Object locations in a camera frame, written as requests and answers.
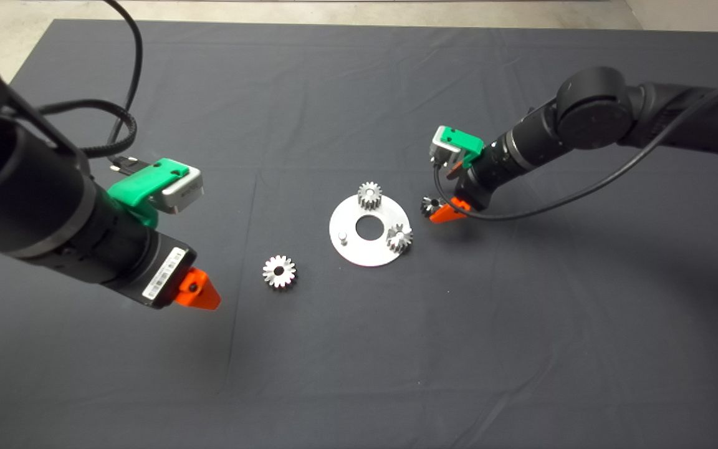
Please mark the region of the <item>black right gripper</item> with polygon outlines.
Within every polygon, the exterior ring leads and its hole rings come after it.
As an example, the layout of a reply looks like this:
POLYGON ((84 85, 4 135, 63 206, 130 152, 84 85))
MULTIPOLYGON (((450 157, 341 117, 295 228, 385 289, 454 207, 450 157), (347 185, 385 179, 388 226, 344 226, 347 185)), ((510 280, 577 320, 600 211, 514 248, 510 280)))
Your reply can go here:
POLYGON ((456 162, 446 173, 446 179, 455 184, 455 197, 450 201, 430 199, 428 201, 428 219, 432 223, 442 224, 467 217, 466 212, 482 212, 491 202, 491 196, 502 185, 520 176, 520 165, 510 155, 507 143, 496 140, 482 149, 467 170, 462 162, 456 162))

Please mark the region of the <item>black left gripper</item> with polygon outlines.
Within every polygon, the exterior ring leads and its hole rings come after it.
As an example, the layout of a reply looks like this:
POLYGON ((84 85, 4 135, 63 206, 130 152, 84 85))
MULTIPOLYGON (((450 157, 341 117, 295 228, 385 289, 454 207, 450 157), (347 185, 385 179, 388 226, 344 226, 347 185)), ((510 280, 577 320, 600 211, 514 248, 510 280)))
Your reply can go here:
POLYGON ((60 272, 99 284, 151 309, 171 302, 216 310, 221 296, 208 273, 192 268, 190 245, 139 222, 114 200, 97 200, 82 229, 60 247, 60 272))

